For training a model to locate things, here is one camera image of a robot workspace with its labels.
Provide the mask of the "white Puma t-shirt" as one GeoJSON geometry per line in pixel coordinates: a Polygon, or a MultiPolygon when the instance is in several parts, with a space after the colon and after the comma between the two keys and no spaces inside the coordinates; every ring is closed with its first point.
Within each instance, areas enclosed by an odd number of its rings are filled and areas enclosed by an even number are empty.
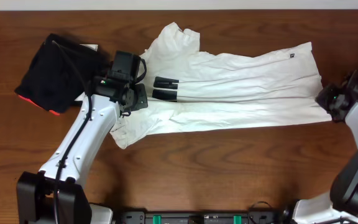
{"type": "Polygon", "coordinates": [[[199,33],[171,23],[142,58],[148,106],[114,125],[120,148],[152,134],[331,119],[314,100],[323,86],[309,42],[257,57],[213,55],[201,51],[199,33]]]}

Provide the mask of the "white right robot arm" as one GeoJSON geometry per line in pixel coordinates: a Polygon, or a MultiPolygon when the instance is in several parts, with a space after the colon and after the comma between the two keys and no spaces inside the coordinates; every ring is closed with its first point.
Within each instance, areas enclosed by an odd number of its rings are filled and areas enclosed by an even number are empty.
{"type": "Polygon", "coordinates": [[[297,201],[292,223],[358,223],[358,71],[338,87],[328,85],[316,97],[333,121],[345,123],[357,152],[336,176],[329,192],[297,201]]]}

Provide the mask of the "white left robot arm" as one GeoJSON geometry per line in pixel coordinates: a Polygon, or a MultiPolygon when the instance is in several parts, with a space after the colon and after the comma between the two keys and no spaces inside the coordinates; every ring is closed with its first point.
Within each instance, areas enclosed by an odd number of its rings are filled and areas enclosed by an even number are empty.
{"type": "Polygon", "coordinates": [[[84,193],[101,143],[121,116],[148,106],[146,74],[110,71],[85,85],[75,122],[38,173],[23,172],[17,185],[20,223],[112,223],[113,211],[89,203],[84,193]]]}

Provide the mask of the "folded white garment under black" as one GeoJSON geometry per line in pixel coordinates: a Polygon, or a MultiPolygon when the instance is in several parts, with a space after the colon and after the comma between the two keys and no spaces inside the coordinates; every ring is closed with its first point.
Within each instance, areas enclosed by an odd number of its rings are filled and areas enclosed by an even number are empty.
{"type": "MultiPolygon", "coordinates": [[[[81,44],[82,46],[85,46],[89,49],[92,49],[94,51],[98,50],[98,45],[97,44],[81,44]]],[[[85,93],[83,92],[82,94],[80,94],[76,99],[75,102],[80,102],[85,98],[85,93]]]]}

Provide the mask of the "red garment edge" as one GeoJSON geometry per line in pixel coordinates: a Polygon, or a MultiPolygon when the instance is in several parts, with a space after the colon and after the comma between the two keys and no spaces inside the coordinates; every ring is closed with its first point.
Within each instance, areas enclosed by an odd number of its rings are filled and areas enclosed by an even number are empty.
{"type": "Polygon", "coordinates": [[[25,98],[25,97],[23,97],[23,96],[21,96],[21,95],[18,95],[18,97],[19,97],[20,99],[22,99],[22,100],[25,100],[25,101],[31,103],[32,105],[35,105],[35,106],[38,107],[38,108],[41,108],[41,109],[43,109],[43,110],[45,110],[45,111],[48,111],[48,112],[51,113],[51,114],[54,114],[55,116],[60,116],[60,113],[58,113],[58,112],[56,112],[56,111],[54,111],[54,110],[46,110],[45,108],[39,106],[38,104],[34,103],[32,100],[30,100],[30,99],[28,99],[28,98],[25,98]]]}

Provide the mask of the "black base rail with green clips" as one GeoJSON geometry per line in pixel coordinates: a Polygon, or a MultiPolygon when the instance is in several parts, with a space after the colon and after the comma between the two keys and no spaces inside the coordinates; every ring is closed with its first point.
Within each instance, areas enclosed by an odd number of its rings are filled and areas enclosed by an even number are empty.
{"type": "Polygon", "coordinates": [[[247,210],[149,211],[123,208],[112,224],[281,224],[290,223],[292,211],[258,201],[247,210]]]}

